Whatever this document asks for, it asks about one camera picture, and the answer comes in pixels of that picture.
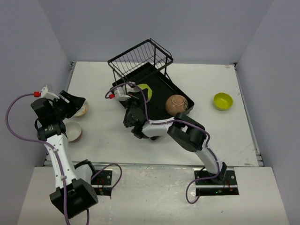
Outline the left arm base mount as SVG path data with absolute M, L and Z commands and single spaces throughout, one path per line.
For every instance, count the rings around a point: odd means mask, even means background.
M 91 185 L 98 196 L 111 196 L 112 174 L 112 170 L 103 170 L 91 181 Z

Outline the green white bowl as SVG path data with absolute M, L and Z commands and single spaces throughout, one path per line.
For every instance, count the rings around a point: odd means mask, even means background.
M 142 89 L 143 93 L 145 94 L 146 102 L 149 102 L 152 98 L 152 89 L 149 85 L 142 83 L 138 85 L 139 88 Z

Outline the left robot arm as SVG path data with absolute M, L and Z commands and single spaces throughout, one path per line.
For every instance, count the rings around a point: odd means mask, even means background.
M 50 200 L 68 219 L 98 203 L 91 185 L 97 180 L 98 173 L 87 159 L 73 164 L 63 122 L 73 117 L 85 101 L 85 98 L 70 95 L 64 90 L 56 95 L 44 87 L 39 98 L 31 104 L 41 124 L 37 137 L 47 149 L 55 174 L 56 191 L 50 194 Z

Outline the yellow green bowl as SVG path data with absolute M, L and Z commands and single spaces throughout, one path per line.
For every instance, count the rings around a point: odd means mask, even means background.
M 227 93 L 217 93 L 213 98 L 214 107 L 220 111 L 225 111 L 233 106 L 233 98 Z

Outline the red floral bowl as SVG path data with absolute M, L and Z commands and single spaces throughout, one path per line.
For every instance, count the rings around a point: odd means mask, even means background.
M 71 143 L 78 141 L 82 135 L 81 125 L 76 121 L 69 121 L 65 126 L 68 141 Z

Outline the white orange leaf bowl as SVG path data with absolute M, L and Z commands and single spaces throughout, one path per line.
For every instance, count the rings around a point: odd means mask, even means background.
M 88 111 L 89 103 L 87 100 L 84 101 L 82 107 L 74 114 L 74 117 L 82 117 Z

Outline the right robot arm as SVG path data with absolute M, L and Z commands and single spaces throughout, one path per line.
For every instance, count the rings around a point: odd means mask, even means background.
M 183 149 L 195 153 L 206 167 L 209 179 L 220 184 L 226 178 L 227 165 L 219 160 L 209 146 L 210 135 L 205 128 L 184 113 L 164 120 L 147 120 L 145 101 L 142 97 L 122 95 L 116 97 L 126 105 L 123 124 L 132 127 L 132 133 L 139 139 L 169 135 Z

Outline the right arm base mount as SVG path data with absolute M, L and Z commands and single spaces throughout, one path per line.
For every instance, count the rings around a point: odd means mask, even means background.
M 223 181 L 201 180 L 195 183 L 196 196 L 239 195 L 235 171 L 229 168 Z

